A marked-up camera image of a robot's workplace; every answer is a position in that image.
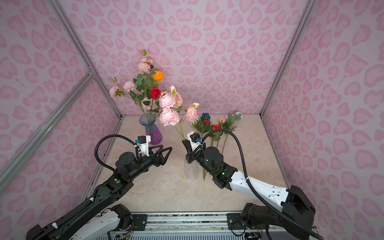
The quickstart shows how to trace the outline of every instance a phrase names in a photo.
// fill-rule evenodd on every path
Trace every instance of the pink rose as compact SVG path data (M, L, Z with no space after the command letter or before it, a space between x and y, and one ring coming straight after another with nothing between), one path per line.
M136 85L133 81L126 82L123 87L124 91L126 92L133 91L135 90L135 88L136 88Z
M188 107L187 114L185 115L185 119L188 122L192 122L196 119L196 116L197 116L197 109L192 106Z
M175 97L177 99L177 107L180 107L183 104L183 98L180 93L175 93Z
M225 120L225 118L219 118L217 121L218 121L219 123L221 123L221 122L225 122L226 120Z
M160 107L164 110L164 108L172 108L176 103L175 97L171 93L166 93L159 100Z
M160 122L164 124L164 126L168 126L168 125L175 126L176 123L180 121L179 114L172 108L163 109L159 119L160 119Z
M143 102L145 102L145 101L150 101L147 97L145 97L144 99L143 99L143 101L141 101L141 106L143 107L143 109L144 110L146 110L146 111L148 111L148 110L150 110L151 109L151 104L149 104L148 106L147 105L145 105Z
M148 63L139 63L137 65L137 70L145 73L149 73L151 70L151 66Z
M111 98L117 98L116 96L116 91L119 89L119 87L117 86L114 86L111 88L111 90L109 91L109 94L111 95Z

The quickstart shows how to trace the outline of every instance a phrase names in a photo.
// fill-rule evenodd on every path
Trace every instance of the pink wallpaper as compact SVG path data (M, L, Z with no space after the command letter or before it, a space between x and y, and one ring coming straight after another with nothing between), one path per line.
M0 3L0 172L85 75L44 0Z
M116 122L92 81L0 196L0 239L25 239L31 227L43 227L79 204L97 164L94 147Z
M146 48L161 88L199 111L259 113L306 0L62 0L105 84L137 75ZM125 114L140 114L116 100Z
M384 238L384 1L320 1L266 116L327 240Z

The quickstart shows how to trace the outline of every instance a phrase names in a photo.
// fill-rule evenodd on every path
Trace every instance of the wire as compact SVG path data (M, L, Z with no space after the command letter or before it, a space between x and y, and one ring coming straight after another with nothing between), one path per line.
M231 131L228 131L226 129L216 129L216 130L213 130L209 133L207 133L203 139L201 140L201 144L204 143L205 139L211 135L212 133L215 133L215 132L219 132L219 131L222 131L222 132L226 132L228 134L230 134L236 141L237 143L237 146L239 148L239 151L240 151L240 157L241 157L241 161L242 161L242 164L243 164L243 171L244 171L244 176L245 176L245 179L247 180L247 184L249 186L249 188L251 189L251 191L253 192L253 194L255 194L255 196L264 204L266 205L267 207L269 207L271 210L273 210L274 212L276 212L278 215L280 215L285 221L289 222L290 224L294 225L296 228L300 229L301 231L303 231L304 233L306 234L309 234L311 236L313 236L314 238L317 238L319 240L324 240L324 238L319 235L318 233L312 231L311 229L308 229L306 227L304 227L303 225L301 225L300 223L296 222L295 220L293 220L291 217L285 215L284 213L282 213L281 211L277 210L274 206L272 206L269 202L267 202L252 186L251 184L251 181L248 179L248 174L247 174L247 169L245 167L245 159L244 159L244 155L243 155L243 149L240 145L240 141L237 139L237 137L235 136L235 134L233 134Z
M105 211L105 210L107 210L107 209L109 209L109 210L110 210L111 208L110 208L110 207L107 207L106 209L104 209L104 210L101 212L100 216L102 216L102 215L103 215L103 213L104 213L104 211Z
M94 151L94 154L95 154L95 158L96 158L96 161L102 165L103 167L106 167L110 170L112 170L113 172L115 171L115 169L105 163L102 162L102 160L100 160L99 158L99 154L98 154L98 150L99 150L99 147L101 145L102 142L104 142L105 140L107 140L108 138L111 138L111 137L119 137L119 138L122 138L124 140L127 140L128 142L130 142L132 145L136 145L136 143L134 143L131 139L127 138L127 137L124 137L123 135L119 135L119 134L111 134L111 135L108 135L108 136L105 136L103 137L97 144L96 144L96 147L95 147L95 151ZM139 160L139 154L138 154L138 146L135 147L136 149L136 158Z
M271 235L269 234L269 225L268 224L265 225L265 232L266 232L266 235L268 236L268 239L272 240Z
M233 232L233 230L232 230L232 225L235 224L235 223L238 223L238 222L240 222L240 223L243 225L243 223L241 222L241 220L240 220L240 221L235 221L235 222L233 222L233 223L231 224L231 232L232 232L235 236L237 236L237 237L241 237L241 236L245 233L246 227L244 227L244 231L243 231L243 233L240 234L240 235L235 234L235 233Z

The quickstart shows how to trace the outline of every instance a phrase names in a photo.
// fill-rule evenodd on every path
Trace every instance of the marble table surface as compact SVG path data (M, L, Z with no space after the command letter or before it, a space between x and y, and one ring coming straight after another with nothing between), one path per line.
M215 124L219 117L222 116L211 116L211 122ZM158 119L156 123L163 135L161 144L173 148L167 163L164 166L152 166L148 172L138 176L133 181L134 186L131 190L113 205L123 204L132 212L241 211L247 202L262 205L258 199L249 195L218 188L209 174L203 181L202 169L199 170L197 179L186 179L184 176L186 150L180 135L173 126L164 127ZM260 116L244 115L244 119L236 124L238 127L234 134L243 148L248 175L269 184L286 187ZM185 136L192 130L190 123L185 121L183 123ZM127 116L119 134L134 141L137 136L145 135L145 130L139 124L138 116ZM221 139L218 144L220 151L224 140L225 138ZM115 167L119 156L127 151L134 152L133 146L117 138L107 164ZM227 139L223 155L226 163L242 171L238 147L231 136ZM103 168L98 184L108 179L111 173L111 170Z

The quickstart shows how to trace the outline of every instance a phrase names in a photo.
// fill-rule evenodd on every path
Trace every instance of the green leaf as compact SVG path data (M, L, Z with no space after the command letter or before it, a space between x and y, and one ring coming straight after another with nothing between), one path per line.
M138 75L137 75L137 79L138 79L139 81L144 80L144 76L143 76L143 74L138 74Z
M152 84L152 81L150 78L147 78L145 79L145 84L147 84L148 86Z
M135 85L136 86L141 86L143 84L143 82L141 81L141 80L137 80L136 82L135 82Z
M210 128L211 128L211 125L210 125L210 124L206 124L206 125L204 125L204 127L203 127L203 131L204 131L204 132L207 132L207 131L209 131Z
M136 94L134 91L130 91L130 92L129 92L129 95L130 95L132 98L136 98L136 97L137 97L137 94Z

